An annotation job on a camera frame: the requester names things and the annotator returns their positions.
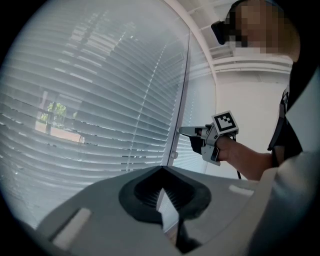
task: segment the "person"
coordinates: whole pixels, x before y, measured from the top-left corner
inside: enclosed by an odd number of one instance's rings
[[[308,20],[297,15],[308,13]],[[280,102],[279,121],[269,145],[271,153],[259,153],[227,136],[220,137],[218,160],[227,161],[249,180],[260,180],[263,172],[298,155],[301,145],[285,113],[291,108],[317,68],[318,49],[312,47],[316,23],[312,7],[284,0],[239,0],[226,17],[224,26],[213,24],[219,43],[235,41],[242,47],[260,48],[261,53],[288,56],[293,65],[289,86]]]

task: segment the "gray plastic surface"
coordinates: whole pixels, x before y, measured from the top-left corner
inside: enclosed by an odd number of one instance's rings
[[[185,221],[190,238],[202,246],[190,256],[255,255],[287,235],[312,202],[318,186],[319,153],[302,153],[279,168],[266,170],[260,182],[226,179],[173,170],[206,185],[212,200],[202,215]],[[173,256],[181,255],[160,225],[136,221],[118,200],[121,187],[145,174],[147,168],[99,181],[51,212],[37,231],[52,238],[80,208],[92,215],[71,245],[77,256]],[[241,191],[254,191],[253,195]]]

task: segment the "white blinds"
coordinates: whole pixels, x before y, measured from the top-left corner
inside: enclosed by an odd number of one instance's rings
[[[202,49],[194,35],[190,34],[190,68],[185,97],[181,126],[204,126],[212,122],[211,115],[216,113],[215,108],[215,81]],[[207,162],[202,156],[195,153],[187,136],[179,135],[176,139],[178,157],[173,166],[189,171],[204,173]]]
[[[30,20],[0,79],[2,184],[18,217],[34,226],[91,183],[167,162],[188,50],[176,29],[189,33],[158,0],[53,1]]]

